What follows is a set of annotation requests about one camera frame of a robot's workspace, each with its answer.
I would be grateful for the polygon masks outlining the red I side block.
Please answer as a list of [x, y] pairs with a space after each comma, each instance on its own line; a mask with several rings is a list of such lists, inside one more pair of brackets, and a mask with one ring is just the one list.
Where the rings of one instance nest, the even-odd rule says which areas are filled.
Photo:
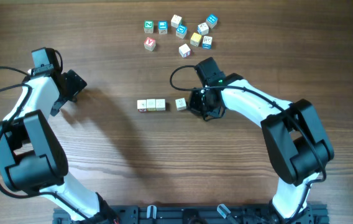
[[179, 54], [183, 57], [186, 58], [187, 56], [191, 55], [191, 49], [187, 44], [183, 44], [178, 48]]

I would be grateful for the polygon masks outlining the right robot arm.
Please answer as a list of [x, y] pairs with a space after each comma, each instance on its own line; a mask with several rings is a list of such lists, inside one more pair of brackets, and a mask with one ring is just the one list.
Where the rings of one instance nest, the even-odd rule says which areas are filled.
[[325, 167], [334, 149], [314, 106], [305, 99], [280, 100], [253, 87], [242, 76], [226, 76], [213, 58], [193, 66], [202, 84], [191, 90], [189, 109], [204, 120], [235, 111], [255, 123], [279, 176], [272, 207], [280, 220], [291, 223], [307, 208], [313, 184], [326, 179]]

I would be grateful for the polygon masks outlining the plain Z wooden block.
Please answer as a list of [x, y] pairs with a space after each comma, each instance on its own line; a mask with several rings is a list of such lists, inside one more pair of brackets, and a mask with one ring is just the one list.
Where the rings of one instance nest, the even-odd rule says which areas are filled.
[[165, 111], [166, 110], [165, 99], [156, 99], [155, 100], [155, 108], [157, 111]]

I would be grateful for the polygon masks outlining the red A side block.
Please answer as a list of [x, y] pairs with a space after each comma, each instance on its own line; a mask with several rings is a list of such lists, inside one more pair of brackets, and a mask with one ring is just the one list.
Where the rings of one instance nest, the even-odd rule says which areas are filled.
[[137, 100], [137, 110], [139, 112], [147, 111], [147, 101], [146, 100]]

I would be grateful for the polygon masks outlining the plain wooden green block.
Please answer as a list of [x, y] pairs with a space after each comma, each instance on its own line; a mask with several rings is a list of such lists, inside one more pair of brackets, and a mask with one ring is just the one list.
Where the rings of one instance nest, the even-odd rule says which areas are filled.
[[147, 111], [156, 111], [156, 99], [146, 99]]

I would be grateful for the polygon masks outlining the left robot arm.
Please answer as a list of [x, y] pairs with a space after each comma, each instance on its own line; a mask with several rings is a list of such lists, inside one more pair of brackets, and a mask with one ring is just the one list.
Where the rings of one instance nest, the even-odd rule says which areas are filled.
[[71, 223], [119, 223], [117, 213], [68, 170], [65, 151], [48, 119], [56, 116], [86, 82], [63, 71], [59, 51], [32, 51], [34, 67], [19, 84], [22, 94], [0, 121], [0, 192], [16, 199], [44, 197], [68, 214]]

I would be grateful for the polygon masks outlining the yellow turtle picture block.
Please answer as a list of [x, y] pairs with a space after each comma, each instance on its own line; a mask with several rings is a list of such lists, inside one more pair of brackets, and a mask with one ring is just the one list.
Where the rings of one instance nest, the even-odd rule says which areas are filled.
[[184, 98], [176, 99], [175, 105], [178, 111], [185, 110], [187, 108], [186, 100]]

